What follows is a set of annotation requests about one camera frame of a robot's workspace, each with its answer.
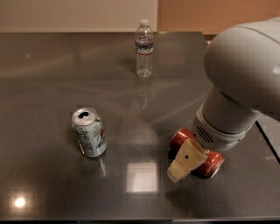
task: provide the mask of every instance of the plastic bottle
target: plastic bottle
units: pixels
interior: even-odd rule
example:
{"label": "plastic bottle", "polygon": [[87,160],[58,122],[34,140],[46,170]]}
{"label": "plastic bottle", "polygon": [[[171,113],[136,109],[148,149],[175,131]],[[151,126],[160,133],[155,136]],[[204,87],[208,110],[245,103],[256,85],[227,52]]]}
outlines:
{"label": "plastic bottle", "polygon": [[148,19],[141,19],[135,35],[136,74],[147,78],[152,75],[152,54],[154,51],[154,33]]}

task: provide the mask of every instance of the can lid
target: can lid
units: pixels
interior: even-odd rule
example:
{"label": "can lid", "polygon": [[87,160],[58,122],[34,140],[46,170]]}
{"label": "can lid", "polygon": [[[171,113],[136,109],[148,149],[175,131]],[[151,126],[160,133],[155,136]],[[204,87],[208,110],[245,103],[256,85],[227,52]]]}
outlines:
{"label": "can lid", "polygon": [[76,125],[86,126],[95,121],[97,113],[92,108],[79,108],[72,115],[72,122]]}
{"label": "can lid", "polygon": [[140,25],[149,25],[149,20],[145,19],[145,18],[141,19],[140,20]]}

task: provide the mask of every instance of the can label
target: can label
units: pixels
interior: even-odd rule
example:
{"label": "can label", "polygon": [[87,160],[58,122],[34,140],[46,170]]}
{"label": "can label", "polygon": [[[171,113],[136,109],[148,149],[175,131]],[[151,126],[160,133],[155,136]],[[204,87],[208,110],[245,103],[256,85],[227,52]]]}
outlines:
{"label": "can label", "polygon": [[92,108],[80,108],[72,116],[72,128],[80,149],[87,157],[98,157],[107,148],[102,119]]}

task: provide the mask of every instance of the beige wall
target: beige wall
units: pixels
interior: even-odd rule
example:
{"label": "beige wall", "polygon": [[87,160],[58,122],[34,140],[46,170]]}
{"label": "beige wall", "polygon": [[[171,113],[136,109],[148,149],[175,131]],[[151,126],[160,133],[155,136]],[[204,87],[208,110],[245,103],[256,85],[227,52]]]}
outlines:
{"label": "beige wall", "polygon": [[158,0],[157,29],[217,34],[276,15],[280,16],[280,0]]}
{"label": "beige wall", "polygon": [[217,34],[276,15],[280,0],[0,0],[0,32],[134,32],[148,18],[154,31]]}
{"label": "beige wall", "polygon": [[0,0],[0,32],[134,32],[157,29],[158,0]]}

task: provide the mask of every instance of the aluminum can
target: aluminum can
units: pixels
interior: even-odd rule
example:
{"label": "aluminum can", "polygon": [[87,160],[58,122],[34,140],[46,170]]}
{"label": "aluminum can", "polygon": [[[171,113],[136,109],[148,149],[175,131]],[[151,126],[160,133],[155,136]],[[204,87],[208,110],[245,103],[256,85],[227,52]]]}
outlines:
{"label": "aluminum can", "polygon": [[81,153],[90,158],[100,156],[107,149],[102,119],[93,108],[79,108],[72,115]]}
{"label": "aluminum can", "polygon": [[[190,130],[186,128],[179,129],[177,132],[175,132],[171,139],[170,148],[178,152],[186,139],[194,138],[195,136]],[[205,153],[207,155],[206,161],[197,169],[195,169],[193,173],[198,174],[203,178],[212,178],[221,168],[221,165],[225,159],[217,151],[205,149]]]}

